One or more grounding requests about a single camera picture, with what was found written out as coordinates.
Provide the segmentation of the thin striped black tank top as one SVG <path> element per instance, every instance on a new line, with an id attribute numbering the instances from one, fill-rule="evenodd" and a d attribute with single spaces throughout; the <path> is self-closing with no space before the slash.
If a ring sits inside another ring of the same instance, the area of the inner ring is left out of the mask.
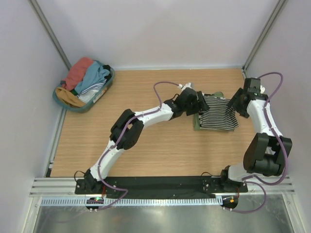
<path id="1" fill-rule="evenodd" d="M 228 107 L 229 99 L 215 95 L 205 95 L 207 111 L 198 114 L 198 126 L 200 130 L 217 130 L 232 132 L 239 124 L 235 110 Z"/>

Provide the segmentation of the light blue garment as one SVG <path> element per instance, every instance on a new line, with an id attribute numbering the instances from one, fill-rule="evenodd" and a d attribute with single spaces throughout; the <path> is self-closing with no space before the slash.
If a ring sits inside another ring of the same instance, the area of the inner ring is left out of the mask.
<path id="1" fill-rule="evenodd" d="M 86 73 L 76 87 L 75 92 L 80 95 L 84 94 L 90 89 L 103 87 L 105 83 L 111 78 L 111 67 L 104 65 L 99 61 L 94 61 L 92 65 L 86 70 Z"/>

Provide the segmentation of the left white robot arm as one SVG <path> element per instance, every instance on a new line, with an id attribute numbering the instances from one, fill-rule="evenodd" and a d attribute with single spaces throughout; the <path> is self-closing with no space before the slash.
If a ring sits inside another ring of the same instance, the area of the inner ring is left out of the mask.
<path id="1" fill-rule="evenodd" d="M 180 117 L 183 113 L 190 116 L 209 109 L 204 100 L 204 94 L 201 91 L 195 91 L 192 83 L 172 84 L 181 89 L 181 92 L 175 97 L 162 101 L 154 85 L 159 106 L 141 112 L 133 112 L 131 109 L 127 109 L 120 115 L 110 130 L 111 134 L 107 147 L 95 165 L 87 170 L 84 175 L 88 191 L 92 194 L 98 194 L 102 191 L 103 182 L 101 180 L 107 177 L 121 154 L 131 149 L 138 142 L 144 129 Z"/>

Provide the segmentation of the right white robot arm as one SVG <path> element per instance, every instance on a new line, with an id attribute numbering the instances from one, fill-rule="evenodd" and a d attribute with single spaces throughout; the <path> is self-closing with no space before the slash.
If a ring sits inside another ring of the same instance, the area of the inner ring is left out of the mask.
<path id="1" fill-rule="evenodd" d="M 220 189 L 230 192 L 237 182 L 250 178 L 269 184 L 260 175 L 279 177 L 272 185 L 282 182 L 293 144 L 277 128 L 270 111 L 269 97 L 263 93 L 260 79 L 246 78 L 243 87 L 238 89 L 228 106 L 240 116 L 251 118 L 256 134 L 244 154 L 243 162 L 226 167 L 227 175 L 219 179 Z"/>

